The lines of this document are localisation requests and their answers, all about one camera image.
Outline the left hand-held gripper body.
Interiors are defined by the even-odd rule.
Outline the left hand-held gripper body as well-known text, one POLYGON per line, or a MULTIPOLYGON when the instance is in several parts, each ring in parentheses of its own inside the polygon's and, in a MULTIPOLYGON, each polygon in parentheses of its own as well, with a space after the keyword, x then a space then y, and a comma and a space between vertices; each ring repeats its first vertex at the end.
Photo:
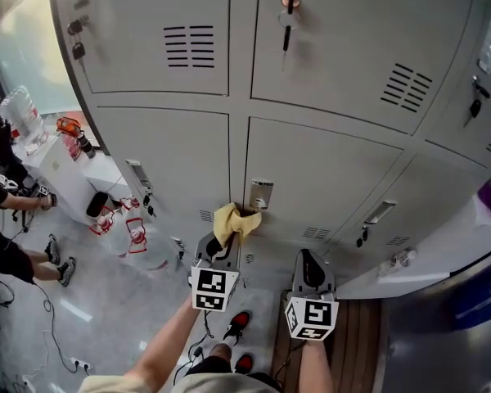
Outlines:
POLYGON ((240 278, 239 259, 193 260, 190 277, 192 307, 224 312, 240 278))

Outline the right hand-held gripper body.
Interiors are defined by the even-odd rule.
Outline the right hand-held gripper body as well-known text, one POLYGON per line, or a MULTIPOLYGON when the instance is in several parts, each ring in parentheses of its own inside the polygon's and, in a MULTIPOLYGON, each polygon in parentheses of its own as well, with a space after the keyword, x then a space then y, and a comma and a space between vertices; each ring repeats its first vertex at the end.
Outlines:
POLYGON ((335 329, 340 303, 333 291, 284 293, 284 315, 292 339, 324 341, 335 329))

